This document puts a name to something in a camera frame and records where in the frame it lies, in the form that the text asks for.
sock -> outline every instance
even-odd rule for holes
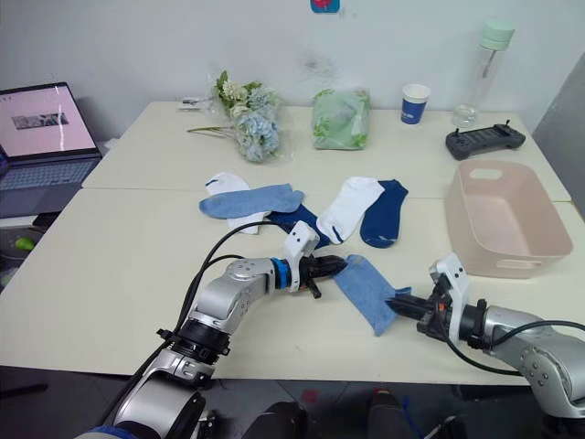
[[[367,245],[385,249],[399,236],[400,207],[409,193],[398,180],[378,181],[384,192],[364,215],[359,234]]]
[[[382,192],[384,188],[375,178],[348,178],[335,201],[317,218],[317,227],[333,244],[342,243]]]
[[[411,288],[394,289],[363,256],[347,256],[347,267],[334,276],[335,283],[381,336],[396,318],[386,301],[397,294],[410,294]]]
[[[209,195],[216,195],[223,194],[224,192],[234,192],[236,190],[248,190],[250,187],[242,177],[231,174],[230,172],[220,172],[209,179],[205,184],[205,189]],[[234,230],[250,222],[262,221],[267,213],[269,212],[254,213],[253,215],[241,218],[228,218],[228,227],[230,230]],[[240,233],[255,235],[258,233],[258,226],[248,227]]]
[[[319,249],[325,245],[329,245],[330,241],[326,235],[321,233],[317,228],[317,217],[312,213],[311,210],[301,205],[299,208],[291,213],[273,212],[268,216],[268,219],[273,222],[283,222],[285,224],[294,224],[296,221],[304,221],[313,228],[314,231],[319,235],[319,243],[315,247]]]
[[[223,220],[273,210],[294,212],[301,205],[303,196],[300,190],[293,191],[291,185],[266,186],[214,195],[199,202],[199,210]]]

blue sock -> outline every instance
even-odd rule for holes
[[[400,228],[400,207],[409,193],[398,180],[378,181],[384,192],[364,214],[359,234],[372,247],[385,249],[396,242]]]
[[[214,195],[202,200],[199,210],[223,220],[258,212],[294,212],[301,205],[303,196],[300,190],[293,191],[291,185],[266,186]]]
[[[334,276],[335,283],[381,336],[396,318],[386,301],[397,294],[410,294],[411,288],[395,290],[363,256],[347,256],[347,267]]]
[[[329,238],[327,238],[327,236],[321,233],[321,231],[317,228],[317,217],[312,213],[311,210],[309,210],[303,205],[299,206],[299,208],[296,211],[291,213],[273,212],[267,218],[270,221],[282,222],[284,224],[294,224],[296,223],[296,221],[306,222],[319,235],[320,240],[317,246],[315,247],[316,249],[324,247],[325,245],[329,245],[331,243],[329,241]]]

transparent bottle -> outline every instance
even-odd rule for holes
[[[479,52],[473,64],[472,75],[459,105],[453,110],[452,123],[459,128],[468,128],[477,118],[481,105],[494,79],[497,67],[510,45],[514,28],[500,20],[487,20],[482,32]]]

light blue sock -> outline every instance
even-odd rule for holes
[[[224,192],[199,203],[199,210],[213,218],[247,217],[258,212],[294,212],[301,205],[304,193],[291,185],[259,187],[252,190]]]
[[[394,289],[366,258],[347,256],[347,267],[334,276],[335,283],[381,336],[396,318],[386,301],[397,294],[410,294],[411,288]]]

remote controller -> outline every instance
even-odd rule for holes
[[[516,149],[524,143],[526,137],[511,128],[509,123],[508,119],[505,121],[505,125],[497,123],[489,128],[466,131],[465,133],[460,133],[459,128],[457,128],[452,133],[447,134],[445,144],[457,160],[464,160],[470,155],[498,149]]]

